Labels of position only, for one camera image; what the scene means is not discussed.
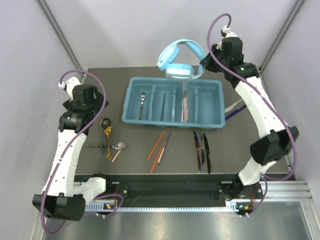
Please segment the silver spoon patterned handle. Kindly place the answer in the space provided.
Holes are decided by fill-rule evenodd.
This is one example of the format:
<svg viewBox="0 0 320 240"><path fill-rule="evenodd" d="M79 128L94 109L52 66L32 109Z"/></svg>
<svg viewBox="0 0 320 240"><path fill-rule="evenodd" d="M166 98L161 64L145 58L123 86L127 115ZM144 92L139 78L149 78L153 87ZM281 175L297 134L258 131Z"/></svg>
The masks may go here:
<svg viewBox="0 0 320 240"><path fill-rule="evenodd" d="M117 144L110 144L110 148L113 148L116 150L116 147L118 146L119 143ZM85 146L86 148L107 148L106 144L87 144Z"/></svg>

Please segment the gold spoon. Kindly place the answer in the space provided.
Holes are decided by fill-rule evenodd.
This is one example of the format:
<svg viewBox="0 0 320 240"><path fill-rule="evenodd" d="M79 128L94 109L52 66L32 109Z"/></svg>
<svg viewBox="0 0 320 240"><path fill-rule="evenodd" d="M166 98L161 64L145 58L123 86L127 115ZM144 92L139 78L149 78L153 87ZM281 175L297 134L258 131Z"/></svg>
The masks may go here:
<svg viewBox="0 0 320 240"><path fill-rule="evenodd" d="M111 161L112 160L112 154L111 154L111 147L110 147L110 133L112 132L112 126L107 126L104 129L104 134L106 135L106 148L107 148L107 155L106 158Z"/></svg>

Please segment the blue plastic cutlery tray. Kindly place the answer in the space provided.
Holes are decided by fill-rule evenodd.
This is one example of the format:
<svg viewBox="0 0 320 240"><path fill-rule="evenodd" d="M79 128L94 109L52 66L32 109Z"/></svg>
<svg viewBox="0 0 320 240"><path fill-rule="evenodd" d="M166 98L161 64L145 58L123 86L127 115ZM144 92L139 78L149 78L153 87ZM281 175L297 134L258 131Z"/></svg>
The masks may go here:
<svg viewBox="0 0 320 240"><path fill-rule="evenodd" d="M181 122L183 83L161 77L133 77L127 88L122 121L158 127L221 129L225 126L225 102L219 80L197 79L186 83L188 122ZM146 92L142 119L139 120L141 93ZM164 119L161 110L166 93Z"/></svg>

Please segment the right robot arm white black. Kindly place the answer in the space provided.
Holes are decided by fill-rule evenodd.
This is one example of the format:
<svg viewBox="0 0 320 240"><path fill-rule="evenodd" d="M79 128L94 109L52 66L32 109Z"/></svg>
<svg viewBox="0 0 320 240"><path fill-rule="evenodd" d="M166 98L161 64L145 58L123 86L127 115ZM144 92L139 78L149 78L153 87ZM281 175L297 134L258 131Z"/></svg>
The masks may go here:
<svg viewBox="0 0 320 240"><path fill-rule="evenodd" d="M242 40L227 26L222 28L221 36L222 40L211 46L200 64L207 71L223 73L245 102L259 135L259 140L250 146L250 159L245 167L230 186L221 188L221 197L232 200L251 193L267 170L291 151L291 141L298 138L299 130L295 126L285 127L285 121L276 116L256 66L244 62Z"/></svg>

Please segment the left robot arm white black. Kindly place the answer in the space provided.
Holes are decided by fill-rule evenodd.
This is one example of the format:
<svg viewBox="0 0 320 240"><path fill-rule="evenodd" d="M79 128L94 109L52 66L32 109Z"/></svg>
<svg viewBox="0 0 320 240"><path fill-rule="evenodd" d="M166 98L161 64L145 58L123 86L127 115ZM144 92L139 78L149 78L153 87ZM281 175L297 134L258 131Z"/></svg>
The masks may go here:
<svg viewBox="0 0 320 240"><path fill-rule="evenodd" d="M34 194L33 206L46 218L79 221L86 205L95 197L109 198L114 191L111 183L99 174L75 185L75 173L81 149L89 128L102 107L104 96L91 84L82 84L71 77L58 85L69 95L63 103L66 112L59 118L58 143L50 175L40 194Z"/></svg>

